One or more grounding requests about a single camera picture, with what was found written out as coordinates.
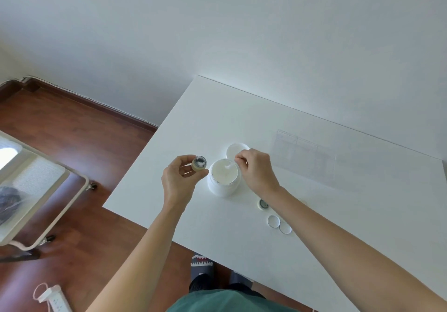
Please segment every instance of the electrical cord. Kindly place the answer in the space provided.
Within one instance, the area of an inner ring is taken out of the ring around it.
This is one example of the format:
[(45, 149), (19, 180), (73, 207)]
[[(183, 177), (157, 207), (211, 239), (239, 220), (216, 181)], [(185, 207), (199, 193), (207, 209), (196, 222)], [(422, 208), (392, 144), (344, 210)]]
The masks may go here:
[[(34, 292), (33, 292), (33, 299), (36, 300), (36, 301), (38, 301), (38, 299), (36, 298), (36, 291), (42, 285), (45, 285), (45, 291), (48, 290), (48, 284), (46, 282), (43, 282), (43, 283), (37, 285), (37, 287), (34, 289)], [(47, 300), (47, 306), (48, 306), (48, 312), (51, 312), (50, 302), (48, 300)]]

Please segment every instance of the baseboard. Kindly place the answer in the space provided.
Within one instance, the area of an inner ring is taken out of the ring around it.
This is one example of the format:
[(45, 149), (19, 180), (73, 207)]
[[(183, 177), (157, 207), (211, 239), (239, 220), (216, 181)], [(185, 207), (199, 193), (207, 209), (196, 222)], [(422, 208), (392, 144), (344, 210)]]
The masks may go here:
[(28, 92), (35, 92), (39, 88), (45, 89), (45, 90), (47, 90), (51, 93), (54, 93), (54, 94), (64, 96), (65, 98), (69, 98), (69, 99), (79, 102), (83, 105), (97, 109), (98, 111), (102, 111), (104, 113), (110, 114), (116, 118), (120, 118), (121, 120), (124, 120), (131, 124), (134, 124), (135, 126), (147, 129), (148, 131), (155, 132), (158, 129), (158, 127), (153, 125), (152, 123), (149, 123), (149, 122), (144, 121), (137, 117), (133, 117), (127, 113), (119, 111), (113, 107), (104, 105), (102, 103), (96, 102), (92, 99), (85, 98), (79, 94), (70, 92), (67, 89), (57, 87), (51, 83), (45, 82), (45, 81), (38, 79), (36, 77), (26, 77), (22, 81), (9, 80), (9, 81), (3, 83), (0, 86), (0, 102), (8, 99), (10, 96), (17, 93), (21, 89), (24, 89)]

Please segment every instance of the right hand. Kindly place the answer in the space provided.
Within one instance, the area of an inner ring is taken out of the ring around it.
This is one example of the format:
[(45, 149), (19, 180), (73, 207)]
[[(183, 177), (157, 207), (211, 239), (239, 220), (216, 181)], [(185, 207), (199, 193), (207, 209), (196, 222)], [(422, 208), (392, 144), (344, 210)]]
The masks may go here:
[(273, 173), (270, 156), (267, 153), (251, 148), (236, 154), (234, 161), (239, 165), (247, 185), (258, 196), (279, 190), (280, 185)]

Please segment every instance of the white plastic jar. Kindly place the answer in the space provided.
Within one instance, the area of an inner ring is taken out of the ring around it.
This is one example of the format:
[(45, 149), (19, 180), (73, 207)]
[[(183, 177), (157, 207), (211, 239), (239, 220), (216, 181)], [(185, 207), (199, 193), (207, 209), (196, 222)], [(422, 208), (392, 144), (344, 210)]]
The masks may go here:
[(208, 188), (216, 196), (230, 196), (241, 180), (237, 164), (229, 159), (220, 159), (210, 167)]

